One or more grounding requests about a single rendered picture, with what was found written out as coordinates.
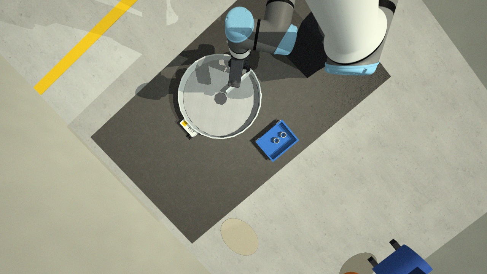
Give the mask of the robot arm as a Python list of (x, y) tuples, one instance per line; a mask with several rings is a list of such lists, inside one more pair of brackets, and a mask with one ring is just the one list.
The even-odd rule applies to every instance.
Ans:
[[(225, 32), (230, 54), (251, 50), (288, 55), (297, 39), (291, 24), (295, 0), (267, 0), (264, 20), (244, 7), (230, 10)], [(375, 72), (398, 0), (306, 0), (324, 37), (325, 72), (366, 76)], [(378, 15), (379, 8), (379, 15)], [(228, 86), (239, 88), (244, 61), (231, 58)]]

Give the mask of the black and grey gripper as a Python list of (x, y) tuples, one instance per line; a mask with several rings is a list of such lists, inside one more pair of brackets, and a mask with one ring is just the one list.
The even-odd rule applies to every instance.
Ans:
[[(250, 68), (251, 68), (251, 66), (249, 65), (250, 55), (251, 55), (251, 51), (250, 51), (250, 54), (246, 58), (237, 59), (237, 58), (233, 57), (234, 59), (239, 60), (239, 61), (242, 61), (245, 59), (244, 64), (243, 64), (243, 68), (242, 68), (242, 73), (247, 73), (250, 71)], [(230, 67), (230, 64), (231, 64), (231, 59), (228, 61), (229, 67)]]

